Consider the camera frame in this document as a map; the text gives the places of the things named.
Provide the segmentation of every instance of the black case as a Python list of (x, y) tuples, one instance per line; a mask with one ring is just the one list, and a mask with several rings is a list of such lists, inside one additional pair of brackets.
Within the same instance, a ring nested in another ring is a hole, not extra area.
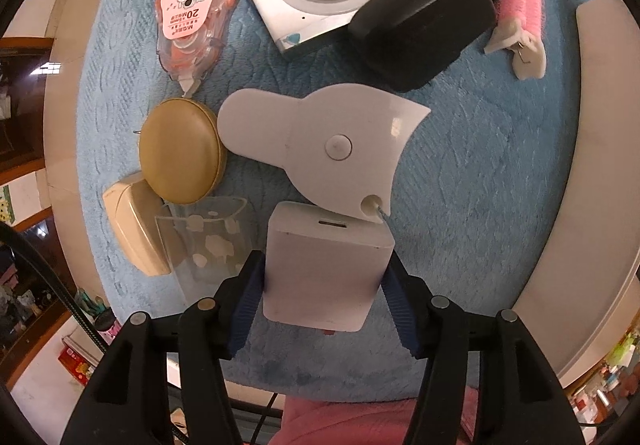
[(349, 37), (396, 91), (421, 88), (495, 25), (492, 0), (370, 0)]

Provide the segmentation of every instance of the blue fluffy rug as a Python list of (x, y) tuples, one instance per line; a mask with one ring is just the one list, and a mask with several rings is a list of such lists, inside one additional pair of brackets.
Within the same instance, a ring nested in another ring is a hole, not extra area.
[[(483, 36), (444, 73), (404, 96), (433, 109), (402, 154), (389, 225), (408, 271), (464, 309), (495, 314), (524, 287), (551, 230), (571, 166), (580, 99), (575, 8), (545, 0), (546, 77), (519, 82), (511, 54), (486, 56)], [(98, 272), (116, 315), (185, 308), (172, 275), (150, 278), (124, 257), (102, 192), (139, 170), (146, 114), (178, 86), (156, 56), (154, 0), (102, 0), (78, 100), (78, 175)], [(339, 82), (383, 87), (346, 43), (285, 62), (250, 0), (232, 17), (228, 46), (194, 96), (213, 110), (233, 91), (302, 97)], [(245, 196), (260, 243), (282, 200), (301, 200), (285, 173), (230, 155), (216, 194)], [(290, 395), (369, 401), (416, 396), (424, 363), (401, 348), (382, 292), (363, 329), (332, 337), (267, 321), (261, 313), (229, 380)]]

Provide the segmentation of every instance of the white wall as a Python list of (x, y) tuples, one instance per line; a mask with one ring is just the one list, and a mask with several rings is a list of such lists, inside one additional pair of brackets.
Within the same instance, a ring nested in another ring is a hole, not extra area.
[(36, 173), (25, 174), (8, 183), (11, 205), (14, 208), (15, 221), (12, 226), (21, 223), (34, 214), (40, 212), (46, 206), (40, 201), (40, 191)]
[(24, 0), (4, 37), (44, 37), (56, 0)]

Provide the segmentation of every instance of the transparent plastic cup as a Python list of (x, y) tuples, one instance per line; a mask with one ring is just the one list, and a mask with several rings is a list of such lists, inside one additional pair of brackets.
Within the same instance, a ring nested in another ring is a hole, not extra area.
[(169, 266), (191, 305), (240, 273), (254, 249), (254, 210), (246, 199), (232, 196), (169, 208), (171, 215), (156, 216), (156, 223)]

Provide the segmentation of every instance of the pink brush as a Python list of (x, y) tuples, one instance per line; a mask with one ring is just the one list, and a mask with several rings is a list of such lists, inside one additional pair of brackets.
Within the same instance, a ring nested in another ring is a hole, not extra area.
[(542, 0), (501, 0), (498, 25), (485, 53), (510, 49), (516, 76), (542, 78), (546, 71), (546, 53), (542, 43)]

